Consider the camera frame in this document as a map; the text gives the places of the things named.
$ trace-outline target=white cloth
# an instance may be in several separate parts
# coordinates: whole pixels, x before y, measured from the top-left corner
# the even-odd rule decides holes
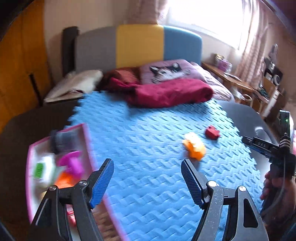
[[[80,98],[84,93],[92,92],[102,77],[103,73],[100,70],[87,70],[79,74],[69,73],[48,93],[44,102]]]

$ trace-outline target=burgundy duvet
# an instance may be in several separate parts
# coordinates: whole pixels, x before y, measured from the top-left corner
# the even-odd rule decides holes
[[[123,83],[111,78],[108,90],[124,92],[127,102],[146,108],[171,107],[185,103],[205,102],[212,98],[212,88],[197,79],[176,79],[155,85]]]

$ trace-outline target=blue foam mat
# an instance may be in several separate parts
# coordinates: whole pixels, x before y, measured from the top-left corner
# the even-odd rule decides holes
[[[106,193],[130,240],[191,240],[202,210],[193,203],[181,174],[181,162],[187,157],[182,140],[188,132],[196,133],[206,146],[199,165],[208,180],[228,188],[246,186],[261,207],[256,162],[215,100],[139,109],[113,95],[93,92],[75,110],[70,121],[88,124],[98,166],[106,158],[114,161]],[[218,141],[205,138],[210,124],[221,131]],[[222,239],[226,217],[224,206],[216,240]]]

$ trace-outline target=pink curtain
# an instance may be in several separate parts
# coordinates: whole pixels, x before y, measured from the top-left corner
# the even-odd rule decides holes
[[[169,0],[130,0],[128,24],[162,24],[168,13]]]
[[[262,79],[261,66],[264,60],[268,19],[260,0],[242,0],[244,10],[243,34],[240,50],[242,59],[235,71],[241,80],[258,89]]]

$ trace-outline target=wooden wardrobe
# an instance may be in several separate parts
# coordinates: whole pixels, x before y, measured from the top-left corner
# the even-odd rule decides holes
[[[36,108],[51,88],[44,41],[44,0],[35,0],[0,42],[0,132],[16,115]]]

